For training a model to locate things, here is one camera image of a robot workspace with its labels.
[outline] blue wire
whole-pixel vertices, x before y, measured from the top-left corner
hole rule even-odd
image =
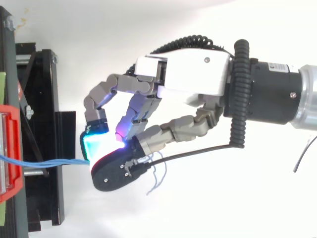
[[[86,160],[79,159],[55,159],[55,160],[47,160],[44,162],[26,162],[8,158],[6,156],[0,155],[0,159],[14,165],[24,166],[24,167],[33,167],[33,168],[50,168],[59,165],[89,165],[90,162]]]

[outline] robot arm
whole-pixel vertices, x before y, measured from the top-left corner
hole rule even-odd
[[[129,75],[110,75],[84,101],[87,126],[81,142],[87,135],[108,132],[101,106],[117,91],[134,93],[126,115],[116,128],[117,140],[125,142],[124,148],[114,148],[91,161],[95,187],[112,191],[134,181],[151,167],[149,163],[138,163],[138,159],[163,149],[168,143],[206,135],[222,114],[232,117],[228,145],[166,160],[214,149],[243,148],[247,119],[277,124],[292,122],[296,128],[316,129],[317,110],[312,104],[317,100],[312,87],[316,75],[315,66],[305,66],[299,72],[283,64],[250,60],[249,43],[245,40],[235,44],[235,56],[214,46],[206,37],[193,36],[138,58],[135,70],[132,68]],[[161,98],[169,97],[201,107],[195,116],[183,116],[144,131]]]

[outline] white background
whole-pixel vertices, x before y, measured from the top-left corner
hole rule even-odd
[[[167,42],[202,34],[234,52],[240,38],[261,61],[317,65],[313,0],[0,0],[23,26],[17,42],[52,49],[59,108],[77,111],[76,156],[82,158],[83,99],[111,73]],[[105,106],[114,130],[130,95]],[[149,125],[195,110],[163,101]],[[227,143],[230,119],[193,142],[169,144],[164,155]],[[249,122],[246,148],[169,162],[162,186],[151,172],[114,192],[94,189],[88,167],[63,168],[66,219],[42,223],[32,238],[312,238],[317,236],[317,148],[292,172],[311,132]]]

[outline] black cable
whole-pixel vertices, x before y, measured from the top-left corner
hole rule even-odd
[[[317,136],[305,147],[305,149],[303,150],[301,156],[299,157],[299,160],[297,161],[296,165],[295,165],[295,168],[293,170],[294,173],[296,173],[298,167],[299,167],[299,164],[301,163],[302,161],[302,158],[304,157],[306,151],[308,150],[308,148],[311,146],[311,144],[317,139]]]
[[[178,154],[178,155],[172,155],[172,156],[168,156],[159,160],[155,160],[154,162],[151,163],[147,163],[143,166],[143,168],[150,168],[154,165],[160,164],[160,163],[164,163],[170,160],[175,160],[178,158],[182,158],[182,157],[187,157],[187,156],[191,156],[191,155],[198,155],[198,154],[202,154],[205,152],[209,152],[209,151],[214,151],[214,150],[221,150],[221,149],[229,149],[229,148],[234,148],[233,145],[219,145],[219,146],[214,146],[214,147],[209,147],[206,149],[201,149],[201,150],[195,150],[195,151],[190,151],[190,152],[185,152],[182,154]]]
[[[224,51],[232,58],[234,56],[226,51],[223,47],[216,46],[213,44],[213,41],[211,39],[208,39],[206,36],[201,35],[193,35],[193,36],[187,36],[180,38],[178,40],[172,41],[160,48],[157,48],[155,51],[152,51],[151,54],[162,54],[170,51],[179,50],[182,48],[199,48],[199,49],[206,49],[206,50],[216,50],[216,51]],[[132,65],[126,72],[126,75],[135,76],[135,64]]]
[[[230,102],[232,108],[232,124],[230,145],[244,148],[246,133],[246,120],[251,96],[251,73],[249,58],[249,43],[239,40],[234,44],[233,60],[233,100]]]

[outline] silver cylinder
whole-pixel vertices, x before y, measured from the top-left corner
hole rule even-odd
[[[43,171],[40,169],[26,167],[24,168],[24,176],[38,176],[43,175]]]
[[[17,65],[27,65],[29,63],[30,58],[31,58],[31,55],[17,55],[16,56],[16,64]]]
[[[298,110],[291,124],[296,129],[317,130],[317,66],[300,68],[302,94]]]

